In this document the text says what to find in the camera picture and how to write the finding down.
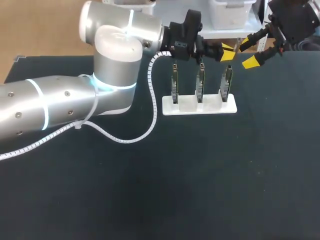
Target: shelf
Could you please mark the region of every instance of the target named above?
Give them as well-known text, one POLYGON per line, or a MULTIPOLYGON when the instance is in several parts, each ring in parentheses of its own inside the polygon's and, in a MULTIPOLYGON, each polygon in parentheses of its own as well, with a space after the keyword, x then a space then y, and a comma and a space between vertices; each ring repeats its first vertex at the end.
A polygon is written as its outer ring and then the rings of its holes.
POLYGON ((262 28, 258 16, 251 9, 243 29, 214 30, 208 5, 208 0, 157 0, 153 14, 162 19, 163 25, 169 26, 170 22, 183 23, 189 9, 201 11, 203 29, 199 34, 205 39, 246 38, 262 28))

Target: black tabletop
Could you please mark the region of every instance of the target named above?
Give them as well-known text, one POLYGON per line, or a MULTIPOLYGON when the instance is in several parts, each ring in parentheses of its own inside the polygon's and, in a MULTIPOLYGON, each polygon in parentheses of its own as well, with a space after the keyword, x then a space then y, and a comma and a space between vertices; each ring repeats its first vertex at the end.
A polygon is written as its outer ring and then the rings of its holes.
MULTIPOLYGON (((238 112, 163 116, 170 58, 154 65, 154 131, 119 144, 89 126, 0 161, 0 239, 259 240, 320 237, 318 52, 288 52, 264 67, 232 62, 238 112)), ((132 108, 92 121, 132 139, 152 121, 144 59, 132 108)), ((205 93, 217 93, 226 64, 204 60, 205 93)), ((197 66, 179 62, 179 93, 194 93, 197 66)), ((93 58, 27 57, 7 83, 91 74, 93 58)), ((52 132, 0 143, 24 147, 52 132)))

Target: white stand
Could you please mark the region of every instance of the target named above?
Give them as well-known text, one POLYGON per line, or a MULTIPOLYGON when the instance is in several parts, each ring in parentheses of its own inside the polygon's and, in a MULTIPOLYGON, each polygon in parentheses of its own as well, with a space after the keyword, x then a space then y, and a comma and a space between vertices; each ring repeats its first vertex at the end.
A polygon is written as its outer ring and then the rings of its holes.
POLYGON ((237 112, 235 97, 228 96, 228 102, 222 102, 220 90, 218 94, 203 95, 203 103, 198 103, 196 95, 179 95, 178 104, 174 104, 172 96, 162 98, 162 113, 170 115, 197 114, 234 114, 237 112))

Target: glowing blue light ring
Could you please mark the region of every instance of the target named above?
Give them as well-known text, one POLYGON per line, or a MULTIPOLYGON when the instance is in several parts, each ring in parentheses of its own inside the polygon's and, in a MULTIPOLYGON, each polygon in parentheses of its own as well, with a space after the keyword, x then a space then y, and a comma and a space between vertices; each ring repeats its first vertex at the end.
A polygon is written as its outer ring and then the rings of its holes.
POLYGON ((110 89, 112 91, 115 91, 115 90, 127 90, 127 89, 132 89, 134 88, 137 83, 135 82, 134 84, 130 85, 130 86, 113 86, 113 85, 110 85, 110 84, 106 84, 104 83, 103 81, 100 81, 96 76, 95 76, 95 73, 93 73, 92 75, 93 79, 94 79, 94 84, 99 88, 99 89, 110 89))
POLYGON ((48 127, 49 124, 49 110, 48 110, 48 105, 46 104, 45 98, 44 98, 44 93, 42 92, 41 88, 39 87, 39 85, 33 81, 32 79, 26 79, 26 81, 28 81, 29 83, 31 83, 34 88, 36 89, 36 91, 39 94, 39 98, 42 101, 42 107, 43 107, 43 111, 44 111, 44 125, 42 128, 42 131, 45 130, 48 127))

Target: white spiral cable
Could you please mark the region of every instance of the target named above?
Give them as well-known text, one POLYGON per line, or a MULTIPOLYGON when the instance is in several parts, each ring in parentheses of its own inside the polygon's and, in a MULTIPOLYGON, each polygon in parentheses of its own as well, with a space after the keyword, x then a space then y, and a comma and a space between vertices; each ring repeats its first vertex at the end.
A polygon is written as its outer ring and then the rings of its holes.
MULTIPOLYGON (((147 71, 147 80, 148 80, 148 86, 149 86, 151 99, 152 99, 152 104, 153 104, 153 119, 152 119, 151 126, 149 127, 149 129, 142 136, 137 137, 137 138, 132 139, 132 140, 122 140, 122 139, 119 139, 119 138, 114 137, 111 134, 107 133, 101 127, 99 127, 98 125, 96 125, 93 122, 90 122, 90 121, 86 121, 86 122, 74 121, 72 123, 69 123, 69 124, 59 128, 58 130, 56 130, 53 133, 45 136, 44 138, 40 139, 39 141, 36 141, 33 144, 30 144, 30 145, 28 145, 26 147, 23 147, 21 149, 15 150, 15 151, 11 151, 11 152, 8 152, 8 153, 0 154, 0 161, 1 160, 5 160, 5 159, 10 159, 10 158, 22 155, 22 154, 25 154, 25 153, 27 153, 27 152, 29 152, 29 151, 41 146, 42 144, 48 142, 49 140, 55 138, 56 136, 62 134, 63 132, 65 132, 65 131, 73 128, 73 127, 76 127, 76 126, 79 127, 82 124, 88 125, 88 126, 94 128, 94 129, 98 130, 100 133, 105 135, 107 138, 109 138, 109 139, 111 139, 111 140, 113 140, 113 141, 115 141, 117 143, 121 143, 121 144, 132 144, 132 143, 139 142, 142 139, 146 138, 151 133, 151 131, 154 129, 154 127, 156 125, 156 122, 157 122, 157 114, 158 114, 156 95, 155 95, 154 88, 153 88, 153 85, 152 85, 152 68, 153 68, 153 65, 154 65, 155 61, 158 58, 160 58, 160 57, 170 57, 170 56, 171 56, 171 53, 169 51, 158 52, 151 59, 151 61, 149 63, 149 67, 148 67, 148 71, 147 71)), ((96 109, 96 107, 97 107, 97 106, 95 106, 96 104, 98 104, 97 101, 94 102, 93 107, 92 107, 90 113, 88 114, 89 117, 92 115, 91 112, 96 109)))

